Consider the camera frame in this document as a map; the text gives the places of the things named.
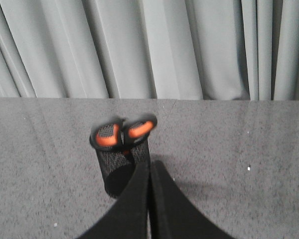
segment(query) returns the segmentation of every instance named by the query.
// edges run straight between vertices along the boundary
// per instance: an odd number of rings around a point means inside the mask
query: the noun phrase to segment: orange handle
[[[129,137],[131,138],[138,138],[143,136],[144,134],[150,132],[150,130],[154,128],[154,124],[151,121],[146,121],[144,124],[137,128],[130,128],[129,129]]]
[[[99,136],[99,133],[95,136],[95,141],[103,147],[110,147],[114,146],[118,143],[118,132],[119,132],[119,126],[117,124],[113,125],[113,135],[108,137],[101,137]]]

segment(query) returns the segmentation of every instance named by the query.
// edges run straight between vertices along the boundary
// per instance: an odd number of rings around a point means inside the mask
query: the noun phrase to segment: gray countertop
[[[115,200],[90,126],[140,112],[158,117],[151,159],[212,222],[238,239],[299,239],[299,102],[23,98],[0,98],[0,239],[92,226]]]

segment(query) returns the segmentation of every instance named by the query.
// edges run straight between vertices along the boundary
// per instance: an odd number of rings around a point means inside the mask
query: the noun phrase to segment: black cylindrical holder
[[[136,164],[147,162],[150,164],[150,153],[147,139],[131,149],[134,162],[129,160],[123,152],[106,152],[95,149],[104,187],[107,194],[113,198],[120,196],[133,175]]]

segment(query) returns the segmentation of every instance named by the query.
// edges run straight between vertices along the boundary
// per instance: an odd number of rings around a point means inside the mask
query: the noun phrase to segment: scissor handle
[[[113,151],[122,147],[122,127],[123,120],[118,116],[100,119],[91,128],[90,144],[102,151]]]
[[[124,146],[135,146],[142,143],[156,125],[157,118],[150,113],[144,113],[134,119],[125,121],[123,124]]]

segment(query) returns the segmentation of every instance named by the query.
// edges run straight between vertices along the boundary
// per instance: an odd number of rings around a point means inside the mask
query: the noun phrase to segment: black object
[[[178,189],[163,163],[150,165],[153,239],[233,239],[202,215]]]
[[[133,119],[107,117],[92,126],[90,145],[95,148],[105,191],[111,197],[122,193],[138,163],[150,164],[147,138],[156,125],[156,116],[145,113]]]
[[[146,239],[149,167],[139,163],[111,209],[78,239]]]

